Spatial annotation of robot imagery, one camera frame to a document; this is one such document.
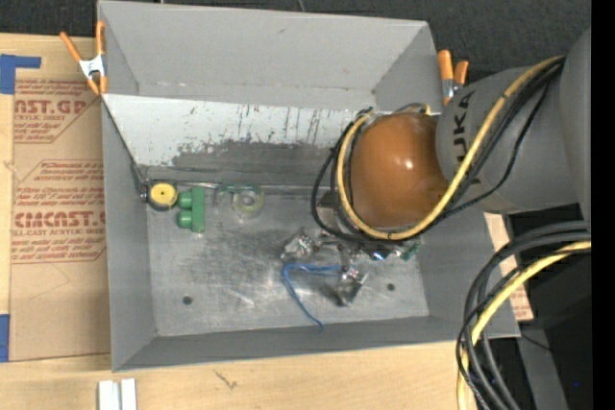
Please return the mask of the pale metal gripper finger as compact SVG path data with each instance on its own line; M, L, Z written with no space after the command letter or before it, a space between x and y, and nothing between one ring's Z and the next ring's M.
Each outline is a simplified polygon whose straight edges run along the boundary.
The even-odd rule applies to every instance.
M305 229L299 229L284 245L282 261L308 261L322 247L323 241Z
M359 291L369 278L367 273L355 267L344 267L338 276L334 293L341 306L350 306L355 301Z

